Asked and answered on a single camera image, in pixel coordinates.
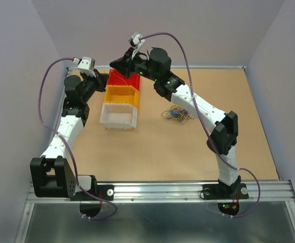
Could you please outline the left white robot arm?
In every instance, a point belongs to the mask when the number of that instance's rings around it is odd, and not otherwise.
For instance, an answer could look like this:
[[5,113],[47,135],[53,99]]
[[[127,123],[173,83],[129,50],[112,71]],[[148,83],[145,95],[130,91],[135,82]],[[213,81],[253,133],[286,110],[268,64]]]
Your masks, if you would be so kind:
[[76,193],[86,199],[99,195],[94,176],[81,176],[80,188],[75,170],[71,169],[68,159],[80,131],[84,128],[88,116],[88,101],[95,92],[105,92],[109,78],[107,73],[94,70],[94,76],[85,74],[70,75],[64,79],[65,98],[59,127],[48,148],[40,157],[30,162],[30,171],[37,197],[72,198]]

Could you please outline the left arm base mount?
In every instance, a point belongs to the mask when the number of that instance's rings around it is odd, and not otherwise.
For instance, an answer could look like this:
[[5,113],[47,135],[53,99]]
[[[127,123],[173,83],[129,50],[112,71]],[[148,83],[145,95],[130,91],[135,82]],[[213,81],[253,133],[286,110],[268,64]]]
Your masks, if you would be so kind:
[[[79,175],[79,185],[76,186],[71,201],[81,201],[79,211],[83,219],[98,221],[110,218],[118,211],[117,205],[113,202],[115,186],[112,184],[98,184],[93,175]],[[102,213],[103,204],[111,206],[113,211],[107,215],[99,216]]]

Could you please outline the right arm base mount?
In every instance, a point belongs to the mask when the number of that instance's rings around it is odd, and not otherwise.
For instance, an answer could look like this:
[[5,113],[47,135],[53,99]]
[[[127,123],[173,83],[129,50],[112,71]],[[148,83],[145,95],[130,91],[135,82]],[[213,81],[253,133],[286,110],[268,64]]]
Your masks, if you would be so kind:
[[241,199],[249,199],[245,183],[241,182],[241,176],[230,186],[218,180],[215,184],[203,184],[199,197],[204,200],[224,200],[217,203],[219,211],[228,216],[237,216],[240,210]]

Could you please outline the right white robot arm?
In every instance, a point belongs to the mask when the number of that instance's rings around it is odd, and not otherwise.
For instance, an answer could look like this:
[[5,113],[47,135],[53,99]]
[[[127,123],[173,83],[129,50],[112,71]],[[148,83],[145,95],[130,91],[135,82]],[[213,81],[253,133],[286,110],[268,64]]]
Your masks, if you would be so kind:
[[171,71],[171,58],[162,48],[153,48],[146,59],[142,53],[129,48],[123,57],[109,65],[125,78],[138,74],[154,82],[155,91],[163,98],[199,118],[207,133],[207,146],[216,155],[219,178],[210,194],[231,197],[238,190],[241,177],[236,167],[235,145],[238,137],[238,116],[220,110],[196,93]]

